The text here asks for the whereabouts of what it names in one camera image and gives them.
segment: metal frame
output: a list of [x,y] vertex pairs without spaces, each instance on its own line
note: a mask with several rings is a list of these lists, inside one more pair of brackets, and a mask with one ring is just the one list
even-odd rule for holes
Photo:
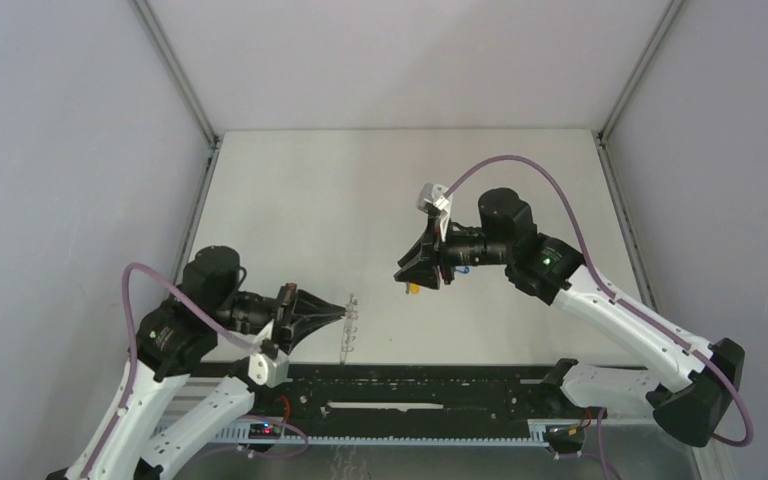
[[166,71],[169,73],[172,82],[178,89],[178,92],[183,97],[184,103],[187,104],[187,108],[190,110],[190,114],[193,119],[198,123],[199,129],[201,129],[202,135],[207,140],[208,145],[211,148],[216,148],[219,143],[219,138],[216,135],[216,131],[213,125],[210,124],[210,120],[207,118],[207,114],[199,102],[195,91],[193,90],[190,80],[184,73],[181,62],[178,60],[178,56],[175,54],[175,50],[172,49],[172,45],[169,43],[169,39],[163,32],[163,28],[160,25],[160,21],[157,19],[157,15],[154,13],[154,9],[149,5],[148,0],[130,0],[131,7],[134,9],[134,13],[137,15],[137,19],[145,29],[151,44],[154,45],[157,54],[163,61],[163,66],[166,67]]
[[661,49],[661,46],[663,46],[664,41],[672,30],[673,25],[686,3],[687,0],[670,0],[664,13],[661,15],[661,19],[658,20],[658,25],[655,27],[655,31],[652,32],[652,36],[649,37],[649,41],[646,43],[643,53],[641,53],[640,58],[637,59],[637,63],[634,65],[631,75],[629,75],[628,80],[626,80],[619,98],[617,98],[614,107],[611,109],[611,113],[608,114],[605,124],[599,131],[599,137],[603,140],[610,138],[611,134],[614,133],[614,128],[616,128],[617,123],[622,117],[625,107],[628,105],[634,92],[637,91],[641,79],[643,79],[643,76],[652,65],[655,55]]
[[175,259],[175,263],[172,266],[172,271],[169,275],[169,278],[174,278],[176,281],[181,280],[181,274],[184,272],[184,265],[187,264],[187,259],[190,258],[190,252],[193,249],[193,241],[196,238],[199,220],[201,220],[201,214],[204,211],[204,202],[207,200],[207,191],[210,188],[210,182],[213,180],[213,173],[216,171],[216,161],[219,159],[219,150],[221,147],[222,140],[219,139],[213,147],[213,150],[210,152],[210,156],[207,158],[207,165],[205,165],[205,169],[199,180],[196,197],[193,199],[193,206],[190,209],[187,226],[184,230],[184,235],[178,249],[178,258]]
[[[605,174],[605,180],[608,184],[611,199],[614,203],[617,219],[620,223],[620,230],[626,244],[632,270],[635,279],[637,280],[641,300],[656,311],[659,302],[656,300],[655,289],[653,289],[649,281],[649,276],[646,273],[645,262],[637,241],[638,235],[633,227],[634,222],[630,218],[628,208],[626,207],[627,203],[625,201],[625,195],[611,161],[609,139],[614,133],[627,105],[630,103],[642,79],[653,64],[658,51],[664,44],[686,3],[686,0],[671,0],[669,2],[658,21],[655,30],[649,38],[649,41],[644,47],[643,52],[638,58],[634,69],[629,75],[620,96],[617,98],[611,112],[605,120],[605,123],[601,130],[594,134],[594,142]],[[199,101],[192,84],[181,66],[181,63],[148,0],[130,0],[130,4],[143,26],[149,41],[155,47],[158,56],[169,73],[170,79],[175,84],[182,99],[186,103],[190,114],[198,124],[202,135],[212,149],[199,182],[196,197],[193,201],[187,230],[184,233],[181,247],[178,250],[179,255],[172,269],[172,276],[174,277],[180,275],[186,260],[190,256],[193,239],[204,209],[204,203],[207,198],[207,192],[213,178],[213,173],[216,168],[221,140],[213,128],[213,125],[210,123],[204,107]],[[694,456],[702,480],[734,478],[734,472],[731,467],[728,453],[721,445],[711,444],[704,449],[694,449]]]

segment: white floor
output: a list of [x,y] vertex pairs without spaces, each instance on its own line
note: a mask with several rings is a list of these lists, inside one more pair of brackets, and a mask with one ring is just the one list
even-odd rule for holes
[[[405,295],[396,261],[425,225],[415,209],[426,182],[449,185],[487,157],[518,154],[560,182],[602,272],[635,297],[631,265],[596,148],[586,130],[230,132],[195,237],[240,252],[243,289],[274,296],[296,282],[332,303],[359,300],[349,363],[598,364],[636,362],[583,322],[527,297],[502,267],[481,267],[440,291]],[[560,201],[535,171],[492,165],[454,195],[453,217],[478,224],[476,201],[508,186],[538,228],[575,245]],[[293,361],[336,363],[342,322],[302,342]],[[236,359],[222,343],[206,361]]]

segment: grey wall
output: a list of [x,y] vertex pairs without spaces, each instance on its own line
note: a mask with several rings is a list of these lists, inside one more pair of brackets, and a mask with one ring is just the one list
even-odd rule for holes
[[228,131],[598,128],[668,0],[152,3]]
[[610,145],[662,310],[747,350],[731,456],[768,478],[768,2],[689,2]]
[[0,1],[0,479],[89,440],[124,365],[122,268],[171,269],[206,153],[128,2]]

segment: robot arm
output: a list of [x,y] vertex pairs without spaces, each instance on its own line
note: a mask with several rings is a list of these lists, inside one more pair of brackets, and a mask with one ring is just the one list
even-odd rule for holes
[[[481,227],[450,222],[450,199],[434,195],[445,191],[441,185],[423,188],[417,206],[428,214],[428,223],[420,239],[399,260],[396,281],[439,289],[441,279],[445,284],[453,281],[455,267],[504,265],[505,275],[518,290],[587,321],[647,368],[599,368],[563,359],[543,383],[559,388],[576,406],[652,415],[678,440],[693,446],[707,444],[731,396],[692,352],[617,303],[617,297],[603,292],[581,253],[538,232],[531,207],[513,190],[497,188],[481,196]],[[445,236],[441,232],[444,224],[437,218],[441,214],[448,227]],[[613,288],[610,281],[607,285]],[[744,357],[739,345],[729,339],[712,345],[622,292],[617,295],[687,341],[739,386]]]
[[[216,433],[248,413],[263,389],[287,380],[289,353],[307,335],[341,318],[345,309],[293,283],[276,298],[238,292],[240,259],[228,247],[208,247],[184,268],[178,287],[226,329],[256,334],[257,351],[233,365],[216,390],[169,429],[151,437],[175,394],[202,357],[217,345],[217,334],[177,299],[149,313],[137,332],[137,366],[131,395],[130,361],[117,395],[89,445],[67,469],[47,480],[171,480]],[[112,427],[110,420],[118,416]]]

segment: red wire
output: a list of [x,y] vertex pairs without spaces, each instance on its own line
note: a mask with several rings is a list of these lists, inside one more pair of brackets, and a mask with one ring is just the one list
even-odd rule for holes
[[[587,419],[587,425],[584,424],[584,419]],[[590,426],[590,423],[593,422],[593,414],[590,413],[589,408],[584,409],[584,417],[581,419],[581,422],[579,422],[578,426],[580,428],[587,428]]]
[[284,402],[284,422],[290,419],[290,399],[286,395],[281,395],[275,401],[281,400]]

